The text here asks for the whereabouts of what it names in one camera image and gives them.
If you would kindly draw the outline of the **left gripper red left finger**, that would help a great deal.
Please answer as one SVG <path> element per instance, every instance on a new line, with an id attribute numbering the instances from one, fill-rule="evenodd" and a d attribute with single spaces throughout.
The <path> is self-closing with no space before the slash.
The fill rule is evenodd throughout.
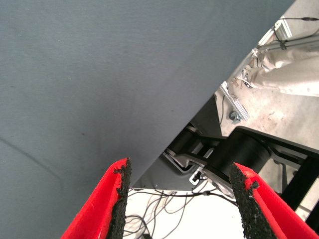
<path id="1" fill-rule="evenodd" d="M 129 158 L 113 163 L 61 237 L 121 239 L 124 234 L 130 179 Z"/>

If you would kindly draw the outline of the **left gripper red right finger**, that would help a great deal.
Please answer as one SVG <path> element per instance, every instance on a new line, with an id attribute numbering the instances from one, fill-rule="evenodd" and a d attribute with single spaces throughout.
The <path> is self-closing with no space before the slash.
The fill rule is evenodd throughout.
<path id="1" fill-rule="evenodd" d="M 318 234 L 252 169 L 233 163 L 230 183 L 247 239 L 317 239 Z"/>

